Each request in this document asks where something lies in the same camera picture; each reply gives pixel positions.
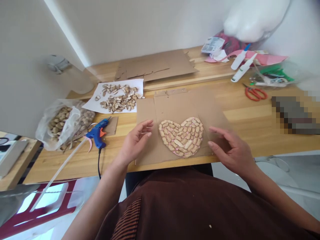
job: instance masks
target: blue glue gun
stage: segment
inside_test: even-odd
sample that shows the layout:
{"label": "blue glue gun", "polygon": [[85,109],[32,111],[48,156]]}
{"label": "blue glue gun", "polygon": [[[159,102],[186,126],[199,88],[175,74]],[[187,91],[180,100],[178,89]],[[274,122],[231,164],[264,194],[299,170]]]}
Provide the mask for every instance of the blue glue gun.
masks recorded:
{"label": "blue glue gun", "polygon": [[103,119],[101,122],[95,125],[90,132],[86,134],[86,137],[94,139],[94,143],[98,149],[102,149],[106,146],[106,144],[101,139],[101,137],[106,134],[102,131],[102,129],[108,125],[110,118],[111,117]]}

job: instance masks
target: hand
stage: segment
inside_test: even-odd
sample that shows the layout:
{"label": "hand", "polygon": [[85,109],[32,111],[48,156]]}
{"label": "hand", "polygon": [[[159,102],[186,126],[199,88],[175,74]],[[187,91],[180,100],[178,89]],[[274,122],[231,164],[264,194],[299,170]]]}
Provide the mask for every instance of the hand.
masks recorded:
{"label": "hand", "polygon": [[234,132],[216,127],[209,127],[209,131],[220,134],[220,137],[225,138],[232,147],[229,152],[225,153],[216,143],[208,142],[221,163],[230,171],[238,174],[240,177],[245,177],[257,169],[258,166],[252,157],[249,145],[238,135]]}
{"label": "hand", "polygon": [[146,120],[129,132],[118,154],[118,160],[123,161],[126,166],[135,160],[150,138],[152,127],[153,120]]}

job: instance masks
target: wooden table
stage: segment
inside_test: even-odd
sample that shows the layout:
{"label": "wooden table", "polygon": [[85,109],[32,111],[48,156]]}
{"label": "wooden table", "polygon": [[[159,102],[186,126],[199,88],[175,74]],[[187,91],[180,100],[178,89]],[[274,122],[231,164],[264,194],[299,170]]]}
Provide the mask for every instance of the wooden table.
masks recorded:
{"label": "wooden table", "polygon": [[41,144],[40,141],[27,137],[22,137],[20,140],[26,140],[29,143],[9,173],[0,180],[0,191],[7,191],[15,188]]}
{"label": "wooden table", "polygon": [[[171,80],[168,82],[169,86],[176,88],[184,83],[183,87],[188,90],[200,86],[207,86],[212,89],[213,94],[215,94],[217,100],[220,102],[223,112],[233,129],[250,145],[254,157],[319,149],[319,135],[290,135],[281,133],[280,129],[274,127],[273,124],[274,118],[272,117],[271,101],[263,100],[254,102],[245,96],[241,81],[248,83],[249,74],[245,75],[239,83],[232,83],[229,77],[233,74],[233,72],[230,71],[231,63],[206,63],[204,62],[205,57],[200,55],[199,51],[191,50],[189,55],[191,59],[195,60],[196,68],[199,69],[200,72],[191,76],[170,78]],[[94,78],[102,81],[113,80],[116,69],[117,63],[107,63],[89,68],[90,71],[97,75]],[[223,74],[226,74],[227,77],[221,80],[211,81],[212,79],[217,79],[217,75],[221,76]],[[148,83],[145,86],[147,91],[144,95],[147,98],[153,98],[154,91],[150,89],[162,88],[163,86],[159,86],[159,84],[161,84],[160,80],[155,81],[155,83]],[[70,93],[68,97],[87,99],[90,95],[79,96],[75,93]],[[110,116],[110,114],[97,114],[94,122],[99,122],[108,116]],[[107,147],[101,152],[100,158],[100,169],[102,172],[117,155],[125,136],[136,125],[136,113],[118,113],[113,116],[119,117],[117,131],[116,135],[105,137]],[[89,143],[87,142],[64,167],[56,180],[98,175],[98,150],[93,147],[91,152],[87,153],[88,149]],[[43,150],[24,183],[31,184],[49,181],[70,153],[71,151],[63,154],[61,152],[48,152]],[[217,161],[218,159],[215,156],[202,156],[145,166],[135,166],[134,163],[131,163],[128,171],[178,167]]]}

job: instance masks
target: striped fabric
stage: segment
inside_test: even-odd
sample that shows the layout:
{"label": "striped fabric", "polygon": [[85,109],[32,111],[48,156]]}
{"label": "striped fabric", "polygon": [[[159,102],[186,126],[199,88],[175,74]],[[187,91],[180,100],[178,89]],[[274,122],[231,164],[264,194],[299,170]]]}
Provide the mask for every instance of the striped fabric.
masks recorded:
{"label": "striped fabric", "polygon": [[114,229],[112,240],[135,239],[138,228],[141,197],[135,200],[123,213]]}

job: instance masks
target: heart shape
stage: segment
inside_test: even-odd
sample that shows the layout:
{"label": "heart shape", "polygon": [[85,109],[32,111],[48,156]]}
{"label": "heart shape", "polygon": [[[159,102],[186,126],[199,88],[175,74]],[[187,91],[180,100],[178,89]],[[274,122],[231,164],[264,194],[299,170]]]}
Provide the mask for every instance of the heart shape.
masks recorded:
{"label": "heart shape", "polygon": [[164,120],[159,124],[159,131],[170,151],[183,158],[196,154],[202,143],[203,124],[195,117],[186,119],[182,124]]}

